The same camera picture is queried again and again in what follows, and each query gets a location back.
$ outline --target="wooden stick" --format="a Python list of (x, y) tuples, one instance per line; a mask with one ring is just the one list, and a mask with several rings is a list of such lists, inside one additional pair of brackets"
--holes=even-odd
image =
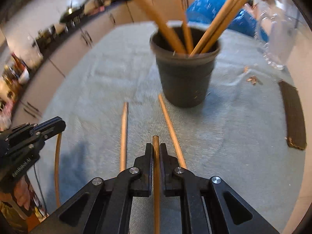
[(60, 163), (60, 144), (62, 141), (62, 133), (57, 135), (57, 146), (55, 149), (55, 162), (54, 162), (54, 185), (55, 197), (57, 200), (57, 208), (61, 206), (60, 203), (60, 185), (59, 185), (59, 163)]
[(183, 167), (184, 169), (186, 169), (186, 163), (185, 163), (185, 160), (184, 160), (184, 157), (183, 157), (182, 150), (181, 150), (180, 145), (179, 145), (179, 141), (177, 140), (177, 135), (176, 135), (176, 133), (174, 131), (174, 126), (172, 125), (172, 122), (170, 120), (168, 111), (166, 109), (166, 105), (163, 102), (163, 97), (161, 96), (161, 94), (158, 95), (158, 99), (159, 99), (161, 108), (163, 110), (163, 115), (165, 116), (165, 120), (166, 120), (168, 129), (169, 129), (169, 133), (171, 135), (171, 139), (172, 139), (172, 141), (174, 143), (174, 148), (175, 148), (176, 153), (177, 153), (177, 159), (179, 160), (180, 166)]
[(186, 45), (186, 50), (188, 54), (191, 54), (193, 51), (193, 38), (192, 38), (192, 32), (191, 29), (188, 27), (188, 19), (186, 18), (185, 14), (185, 8), (183, 6), (183, 3), (181, 0), (175, 0), (176, 6), (178, 7), (178, 12), (180, 13), (180, 17), (182, 18), (182, 30), (184, 34), (184, 41)]
[(211, 38), (213, 33), (216, 31), (216, 29), (219, 27), (219, 25), (223, 22), (223, 20), (226, 18), (227, 14), (230, 12), (231, 8), (234, 6), (235, 0), (226, 0), (218, 14), (216, 15), (215, 19), (212, 21), (211, 25), (207, 29), (207, 31), (204, 33), (202, 38), (197, 43), (196, 47), (190, 54), (190, 56), (193, 56), (194, 54), (197, 54), (200, 52), (200, 50), (204, 47), (204, 45), (208, 42), (208, 40)]
[(160, 164), (159, 137), (153, 136), (154, 234), (160, 234)]
[(134, 0), (137, 5), (146, 13), (146, 15), (158, 25), (160, 32), (168, 41), (174, 51), (181, 54), (186, 54), (186, 50), (179, 39), (176, 32), (169, 28), (164, 20), (160, 10), (155, 8), (150, 0)]
[(127, 168), (127, 128), (128, 128), (128, 102), (124, 102), (121, 116), (121, 139), (120, 139), (120, 168), (122, 172)]
[(220, 24), (218, 29), (214, 32), (208, 43), (205, 45), (205, 47), (202, 50), (202, 54), (208, 52), (208, 50), (213, 46), (214, 43), (218, 40), (218, 38), (221, 36), (221, 34), (224, 32), (224, 30), (228, 27), (228, 25), (232, 22), (232, 20), (237, 15), (238, 11), (241, 9), (242, 6), (247, 2), (247, 0), (235, 0), (235, 5), (233, 6), (232, 10), (229, 12), (227, 17), (224, 19), (224, 21)]

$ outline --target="black cable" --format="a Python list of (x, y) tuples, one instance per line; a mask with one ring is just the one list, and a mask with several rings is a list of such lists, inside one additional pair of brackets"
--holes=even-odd
[(40, 194), (41, 194), (41, 197), (42, 197), (42, 200), (43, 200), (43, 205), (44, 205), (44, 208), (46, 210), (46, 215), (47, 215), (46, 201), (44, 200), (44, 197), (43, 197), (43, 194), (42, 194), (42, 190), (41, 190), (41, 186), (40, 186), (40, 183), (39, 183), (39, 180), (38, 180), (38, 176), (37, 176), (35, 165), (34, 165), (34, 171), (35, 171), (35, 177), (36, 177), (36, 180), (37, 180), (39, 191), (40, 191)]

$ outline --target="blue bag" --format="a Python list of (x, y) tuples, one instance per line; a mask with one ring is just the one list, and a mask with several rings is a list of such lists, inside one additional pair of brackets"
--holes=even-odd
[[(210, 24), (218, 14), (226, 0), (195, 0), (187, 10), (188, 20)], [(228, 26), (228, 29), (234, 30), (248, 36), (255, 36), (257, 21), (245, 9), (241, 9), (237, 16)], [(265, 42), (268, 41), (268, 35), (261, 28), (261, 35)]]

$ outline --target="wood chip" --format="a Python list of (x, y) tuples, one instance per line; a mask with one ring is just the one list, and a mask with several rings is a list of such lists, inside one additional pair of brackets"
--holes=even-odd
[(249, 67), (248, 67), (248, 66), (245, 66), (245, 67), (244, 67), (244, 73), (247, 73), (248, 70), (249, 70)]
[(263, 85), (263, 83), (255, 75), (252, 75), (251, 77), (247, 78), (246, 81), (251, 82), (252, 85), (255, 85), (256, 83)]

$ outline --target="gray carpet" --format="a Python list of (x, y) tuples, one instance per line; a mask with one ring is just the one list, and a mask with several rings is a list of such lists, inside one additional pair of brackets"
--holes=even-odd
[[(106, 35), (72, 70), (43, 115), (43, 121), (60, 116), (67, 124), (60, 156), (62, 202), (92, 178), (118, 174), (124, 101), (129, 102), (127, 167), (153, 135), (176, 155), (158, 103), (161, 84), (149, 48), (154, 31), (152, 23), (142, 23)], [(205, 178), (222, 177), (282, 231), (299, 194), (305, 160), (305, 152), (288, 148), (284, 139), (284, 106), (274, 81), (291, 83), (291, 78), (266, 64), (253, 38), (226, 30), (221, 43), (204, 103), (181, 109), (166, 101), (166, 106), (188, 169)], [(250, 69), (244, 74), (245, 66)], [(246, 82), (251, 75), (263, 85)], [(56, 209), (55, 143), (46, 142), (36, 164), (50, 213)], [(29, 176), (37, 189), (33, 170)], [(134, 198), (131, 234), (153, 233), (152, 202), (152, 197)], [(181, 233), (179, 210), (177, 198), (161, 198), (161, 233)]]

